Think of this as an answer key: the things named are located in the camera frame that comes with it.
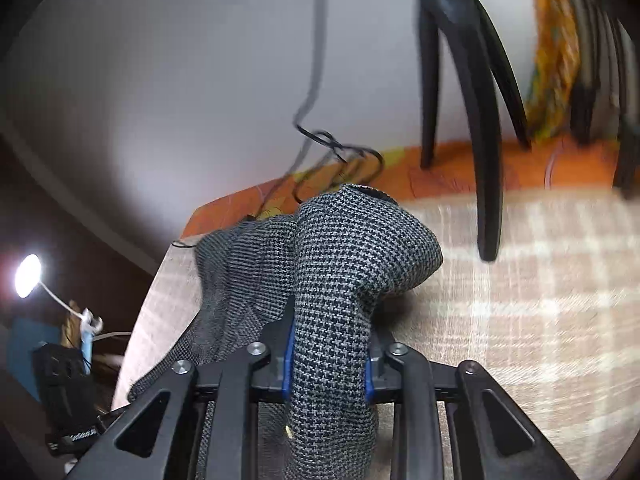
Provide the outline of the black device box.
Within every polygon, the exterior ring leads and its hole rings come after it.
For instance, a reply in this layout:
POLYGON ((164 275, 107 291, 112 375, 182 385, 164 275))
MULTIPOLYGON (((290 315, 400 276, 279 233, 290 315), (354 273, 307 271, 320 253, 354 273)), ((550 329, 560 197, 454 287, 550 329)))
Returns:
POLYGON ((32 370, 47 417, 46 445, 51 455, 81 458, 102 432, 94 383, 82 353, 43 344, 32 352, 32 370))

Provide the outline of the black light tripod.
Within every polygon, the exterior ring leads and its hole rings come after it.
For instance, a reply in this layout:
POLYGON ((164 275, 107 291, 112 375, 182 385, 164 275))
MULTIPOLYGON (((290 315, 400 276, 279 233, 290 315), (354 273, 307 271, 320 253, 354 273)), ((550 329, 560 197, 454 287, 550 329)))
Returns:
POLYGON ((431 166, 439 112, 440 38, 450 47, 468 118, 475 174, 477 248, 497 259, 502 221, 500 92, 518 143, 532 148, 525 108, 506 49, 480 0, 418 0, 416 36, 421 67, 421 160, 431 166))

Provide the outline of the orange patterned hanging cloth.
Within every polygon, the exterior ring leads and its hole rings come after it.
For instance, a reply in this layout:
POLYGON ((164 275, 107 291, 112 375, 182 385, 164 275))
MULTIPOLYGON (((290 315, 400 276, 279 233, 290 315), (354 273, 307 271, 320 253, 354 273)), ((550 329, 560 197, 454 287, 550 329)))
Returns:
POLYGON ((528 133, 549 139, 565 124, 580 53, 570 0, 534 0, 537 47, 525 111, 528 133))

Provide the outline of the small white desk lamp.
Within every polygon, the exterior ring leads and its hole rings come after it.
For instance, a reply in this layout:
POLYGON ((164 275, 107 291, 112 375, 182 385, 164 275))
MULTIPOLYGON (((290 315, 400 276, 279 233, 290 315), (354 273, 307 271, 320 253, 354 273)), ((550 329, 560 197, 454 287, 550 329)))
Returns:
POLYGON ((92 364, 93 344, 97 341, 116 337, 130 337, 131 332, 115 330, 104 333, 103 320, 94 316, 89 309, 78 312, 70 304, 66 304, 58 295, 43 283, 42 264, 35 254, 26 256, 17 266, 14 274, 14 289, 21 299, 26 299, 36 288, 41 288, 56 304, 61 306, 72 320, 79 322, 79 350, 88 372, 92 364))

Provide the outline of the grey houndstooth shorts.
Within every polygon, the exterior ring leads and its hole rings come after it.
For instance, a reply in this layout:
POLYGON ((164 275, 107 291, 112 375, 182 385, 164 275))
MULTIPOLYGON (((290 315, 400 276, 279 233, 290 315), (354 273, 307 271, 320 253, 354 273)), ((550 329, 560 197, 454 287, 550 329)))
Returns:
POLYGON ((307 200, 294 214, 244 221, 194 249, 201 309, 128 393, 136 400, 171 364, 227 359, 294 304, 290 400, 260 411, 265 479, 362 479, 378 414, 364 397, 374 310, 441 265, 434 233, 390 196, 362 185, 307 200))

